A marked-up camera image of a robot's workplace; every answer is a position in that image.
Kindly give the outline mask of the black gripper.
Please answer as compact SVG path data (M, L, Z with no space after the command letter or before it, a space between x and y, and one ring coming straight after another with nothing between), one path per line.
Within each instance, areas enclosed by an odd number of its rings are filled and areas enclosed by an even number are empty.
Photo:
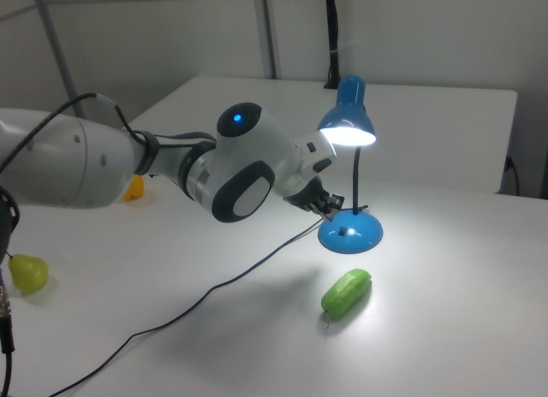
M298 193L284 197L283 200L304 211L320 216L326 222L333 218L343 207L345 198L338 194L329 194L318 176L312 178Z

